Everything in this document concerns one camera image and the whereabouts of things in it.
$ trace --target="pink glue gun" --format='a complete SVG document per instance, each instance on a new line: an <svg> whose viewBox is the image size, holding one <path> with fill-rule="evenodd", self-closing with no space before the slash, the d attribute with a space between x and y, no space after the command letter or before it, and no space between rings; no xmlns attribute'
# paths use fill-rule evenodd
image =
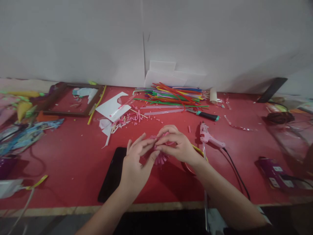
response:
<svg viewBox="0 0 313 235"><path fill-rule="evenodd" d="M214 144L215 146L219 147L219 148L225 148L225 143L224 142L219 142L218 140L214 139L210 133L208 132L208 126L202 122L201 126L200 126L200 140L202 142L211 142L212 144Z"/></svg>

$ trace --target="glue gun cord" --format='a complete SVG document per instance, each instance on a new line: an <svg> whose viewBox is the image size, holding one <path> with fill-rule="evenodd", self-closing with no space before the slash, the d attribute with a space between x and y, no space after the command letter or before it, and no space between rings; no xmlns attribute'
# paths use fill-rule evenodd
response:
<svg viewBox="0 0 313 235"><path fill-rule="evenodd" d="M227 155L229 156L229 159L231 160L231 163L232 163L233 167L235 168L235 171L236 171L236 173L237 173L237 175L238 175L238 178L239 178L240 182L242 183L242 185L243 185L243 187L244 187L244 189L245 189L245 191L246 191L246 193L247 193L247 197L248 197L249 201L251 201L250 194L249 194L249 192L248 192L248 190L247 190L247 188L246 188L244 182L242 181L242 179L241 179L241 177L240 177L240 174L239 174L239 172L238 172L238 170L237 170L237 168L236 168L234 162L232 161L231 156L230 156L229 153L227 152L226 148L223 148L223 150L224 150L224 151L227 153Z"/></svg>

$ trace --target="black phone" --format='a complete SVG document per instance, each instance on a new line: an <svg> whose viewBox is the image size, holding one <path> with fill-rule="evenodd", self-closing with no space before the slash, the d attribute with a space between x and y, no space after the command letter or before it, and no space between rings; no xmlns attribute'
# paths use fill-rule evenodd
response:
<svg viewBox="0 0 313 235"><path fill-rule="evenodd" d="M123 160L127 148L118 147L115 150L107 175L99 192L98 202L106 202L111 194L117 189L121 181Z"/></svg>

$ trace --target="sleeve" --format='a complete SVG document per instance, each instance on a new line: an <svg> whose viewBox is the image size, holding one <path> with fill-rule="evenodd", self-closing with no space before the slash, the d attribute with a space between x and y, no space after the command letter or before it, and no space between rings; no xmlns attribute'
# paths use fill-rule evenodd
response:
<svg viewBox="0 0 313 235"><path fill-rule="evenodd" d="M271 225L263 227L238 231L233 228L224 228L224 235L277 235L279 232Z"/></svg>

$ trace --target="white wall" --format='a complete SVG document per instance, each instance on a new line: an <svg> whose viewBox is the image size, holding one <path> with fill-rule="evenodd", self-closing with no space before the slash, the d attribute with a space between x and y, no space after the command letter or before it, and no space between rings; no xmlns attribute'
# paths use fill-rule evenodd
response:
<svg viewBox="0 0 313 235"><path fill-rule="evenodd" d="M143 22L146 70L150 60L175 61L207 74L202 88L242 93L285 76L280 93L313 96L310 1L144 0Z"/></svg>
<svg viewBox="0 0 313 235"><path fill-rule="evenodd" d="M0 77L142 86L141 0L1 0Z"/></svg>

